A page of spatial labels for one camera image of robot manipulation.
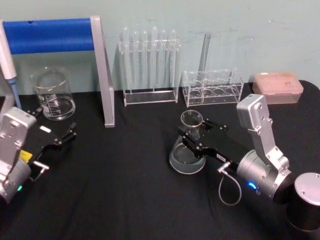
pink pipette tip box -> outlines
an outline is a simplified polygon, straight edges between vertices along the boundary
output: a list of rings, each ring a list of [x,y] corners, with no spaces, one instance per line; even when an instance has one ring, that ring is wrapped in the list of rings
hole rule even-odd
[[[292,72],[262,72],[254,76],[253,92],[265,95],[268,104],[296,104],[304,91]]]

black table surface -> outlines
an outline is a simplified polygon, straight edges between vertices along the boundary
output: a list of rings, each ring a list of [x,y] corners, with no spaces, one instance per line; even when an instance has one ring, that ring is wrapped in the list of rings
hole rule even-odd
[[[297,175],[320,173],[320,90],[302,81],[297,104],[270,105],[277,146]],[[251,93],[245,84],[242,96]],[[286,219],[286,206],[256,195],[245,183],[234,207],[218,197],[220,166],[207,159],[194,175],[175,172],[169,153],[178,137],[178,103],[124,107],[115,93],[115,128],[104,128],[99,92],[75,93],[74,115],[61,122],[43,116],[38,122],[63,133],[77,123],[77,138],[61,151],[47,151],[50,165],[34,184],[27,184],[6,208],[0,209],[0,240],[270,240],[320,239],[320,230],[300,232]],[[25,110],[35,96],[21,96]],[[249,149],[251,136],[242,129],[236,104],[192,107],[204,118],[227,124],[232,138]],[[226,201],[238,190],[222,185]]]

blue led light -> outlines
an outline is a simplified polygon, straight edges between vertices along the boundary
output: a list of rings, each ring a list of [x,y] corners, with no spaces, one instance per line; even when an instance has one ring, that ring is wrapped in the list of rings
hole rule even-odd
[[[248,186],[249,186],[250,188],[254,189],[254,190],[257,190],[257,186],[256,186],[255,183],[252,182],[252,181],[249,181],[249,182],[248,182]]]

light teal wall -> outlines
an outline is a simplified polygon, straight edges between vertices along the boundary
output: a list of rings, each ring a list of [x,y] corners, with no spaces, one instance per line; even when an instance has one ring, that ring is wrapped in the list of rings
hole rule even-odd
[[[197,71],[204,32],[212,32],[208,69],[239,68],[243,80],[257,72],[292,71],[320,87],[318,0],[3,0],[5,21],[102,19],[107,54],[118,89],[115,51],[121,26],[176,29],[182,43],[180,71]],[[43,65],[66,66],[73,92],[96,89],[92,52],[14,57],[20,93],[32,93],[28,76]]]

glass beaker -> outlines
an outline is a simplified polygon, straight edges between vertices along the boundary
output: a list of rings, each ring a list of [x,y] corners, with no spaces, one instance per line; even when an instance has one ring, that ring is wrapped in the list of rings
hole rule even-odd
[[[68,77],[62,67],[44,67],[30,76],[43,115],[53,121],[69,118],[76,110]]]
[[[187,110],[181,114],[180,120],[184,131],[198,140],[199,127],[203,122],[202,115],[195,110]],[[194,153],[184,145],[182,136],[179,136],[170,153],[169,162],[181,174],[195,174],[204,167],[206,157],[196,158]]]

